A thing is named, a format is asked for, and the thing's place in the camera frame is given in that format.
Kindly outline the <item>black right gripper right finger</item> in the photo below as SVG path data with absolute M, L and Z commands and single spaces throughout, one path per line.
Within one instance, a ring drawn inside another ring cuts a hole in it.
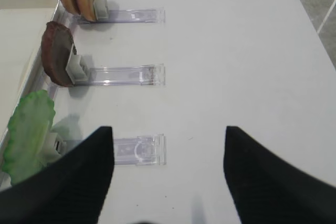
M 223 170 L 241 223 L 335 223 L 335 187 L 287 163 L 237 126 Z

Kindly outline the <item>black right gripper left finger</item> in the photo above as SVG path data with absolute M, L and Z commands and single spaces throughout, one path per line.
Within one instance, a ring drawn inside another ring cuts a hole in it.
M 114 170 L 112 127 L 1 192 L 1 223 L 97 223 Z

